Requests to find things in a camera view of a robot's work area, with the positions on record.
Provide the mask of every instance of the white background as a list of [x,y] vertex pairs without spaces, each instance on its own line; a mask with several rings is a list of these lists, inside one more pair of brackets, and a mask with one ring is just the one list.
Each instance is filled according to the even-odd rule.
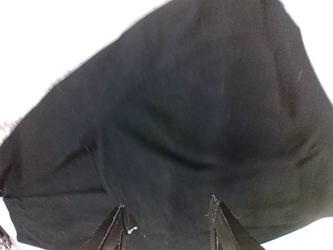
[[[164,0],[0,0],[0,123],[26,114],[67,70],[116,39]],[[307,53],[333,99],[333,2],[284,0],[300,26]],[[15,236],[2,201],[0,224]],[[266,243],[274,249],[333,249],[327,218]]]

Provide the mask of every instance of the white speck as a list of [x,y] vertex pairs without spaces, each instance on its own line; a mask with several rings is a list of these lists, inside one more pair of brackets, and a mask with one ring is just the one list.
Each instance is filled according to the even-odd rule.
[[301,79],[301,75],[302,75],[302,72],[303,72],[303,69],[301,69],[301,71],[300,71],[300,74],[298,75],[297,82],[299,82],[299,81],[300,81],[300,79]]
[[132,228],[131,230],[128,231],[128,233],[131,234],[134,230],[137,230],[137,227]]
[[73,114],[74,114],[76,117],[78,117],[78,116],[75,114],[74,110],[73,110],[73,109],[71,109],[71,110],[72,110]]

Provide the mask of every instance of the black cloth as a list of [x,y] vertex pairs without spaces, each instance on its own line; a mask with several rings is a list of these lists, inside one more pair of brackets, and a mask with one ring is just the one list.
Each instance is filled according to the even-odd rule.
[[47,249],[118,204],[128,249],[208,249],[212,194],[262,243],[333,215],[332,111],[280,2],[172,1],[28,113],[0,189],[18,240]]

